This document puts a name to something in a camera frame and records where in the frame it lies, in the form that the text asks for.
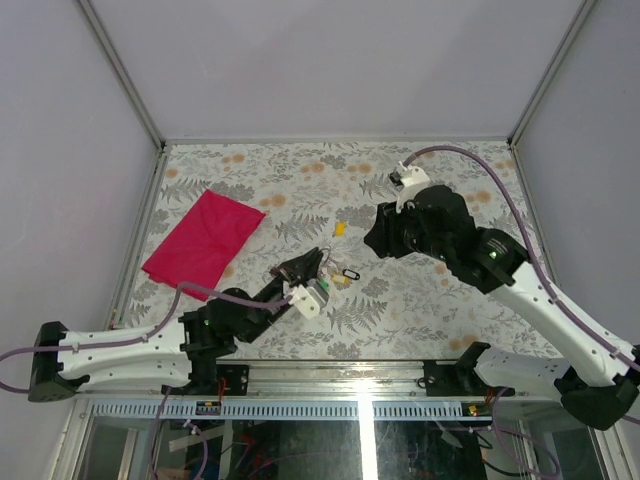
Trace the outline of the large silver keyring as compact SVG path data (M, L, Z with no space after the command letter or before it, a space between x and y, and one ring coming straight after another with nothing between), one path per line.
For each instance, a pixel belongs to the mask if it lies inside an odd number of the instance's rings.
M319 265L318 271L321 273L338 272L341 270L340 264L332 256L332 249L330 246L324 246L320 248L322 259Z

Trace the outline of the black key tag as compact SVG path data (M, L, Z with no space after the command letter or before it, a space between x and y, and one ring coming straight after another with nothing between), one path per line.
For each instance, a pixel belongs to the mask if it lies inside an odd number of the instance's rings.
M344 269L342 271L342 275L345 276L346 278L349 278L350 280L353 281L357 281L360 279L360 274L354 270L351 269Z

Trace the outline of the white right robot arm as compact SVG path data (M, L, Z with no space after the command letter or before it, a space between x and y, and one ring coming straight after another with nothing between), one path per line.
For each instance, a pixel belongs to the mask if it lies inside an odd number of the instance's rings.
M565 313L568 298L545 289L526 249L504 231L476 226L465 199L449 187L427 187L405 204L379 204L364 242L382 259L420 253L442 261L456 279L514 311L561 354L534 358L475 342L456 363L463 392L507 387L544 396L597 430L621 420L638 399L639 374L620 358L637 360L637 348L620 342L608 351L581 331Z

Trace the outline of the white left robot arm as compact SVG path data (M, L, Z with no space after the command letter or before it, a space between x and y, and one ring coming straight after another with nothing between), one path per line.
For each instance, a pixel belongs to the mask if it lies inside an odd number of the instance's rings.
M254 296L238 288L208 290L203 306L182 314L173 302L153 326L78 332L47 322L34 344L27 398L45 403L136 390L215 394L223 379L219 358L253 343L291 310L306 319L322 312L329 299L319 280L323 257L315 247L281 263Z

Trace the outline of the yellow key tag with label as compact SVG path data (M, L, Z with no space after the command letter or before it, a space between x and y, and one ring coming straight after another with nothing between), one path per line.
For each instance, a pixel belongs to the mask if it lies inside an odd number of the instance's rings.
M350 282L350 279L343 274L333 274L331 280L333 283L340 285L348 285Z

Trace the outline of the small yellow key tag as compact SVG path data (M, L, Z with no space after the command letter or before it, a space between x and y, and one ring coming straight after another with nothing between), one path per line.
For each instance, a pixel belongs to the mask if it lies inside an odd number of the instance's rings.
M346 229L346 224L344 222L338 222L335 225L334 235L336 237L343 236L344 232L345 232L345 229Z

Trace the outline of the floral table mat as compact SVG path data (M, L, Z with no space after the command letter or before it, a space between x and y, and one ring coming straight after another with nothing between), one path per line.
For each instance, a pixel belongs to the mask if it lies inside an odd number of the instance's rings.
M330 300L312 319L290 312L251 344L243 359L452 359L475 341L518 354L555 348L524 319L455 279L433 259L381 260L363 242L376 208L396 197L389 174L413 142L174 144L160 164L145 209L138 258L145 261L207 190L265 214L225 269L219 289L258 292L279 262L330 246L338 272L322 273ZM344 222L343 236L334 235ZM360 274L348 285L333 274Z

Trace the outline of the red cloth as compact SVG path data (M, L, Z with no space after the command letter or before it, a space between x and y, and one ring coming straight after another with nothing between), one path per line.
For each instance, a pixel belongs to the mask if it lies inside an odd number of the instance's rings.
M264 218L260 210L207 190L142 270L152 281L173 288L190 282L212 289Z

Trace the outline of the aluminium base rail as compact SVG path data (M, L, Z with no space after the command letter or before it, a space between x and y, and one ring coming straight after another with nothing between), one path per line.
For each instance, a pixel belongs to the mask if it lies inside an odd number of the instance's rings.
M110 365L90 359L69 375L96 397L170 393L210 401L231 398L481 397L489 388L454 361L222 360L192 367L168 358Z

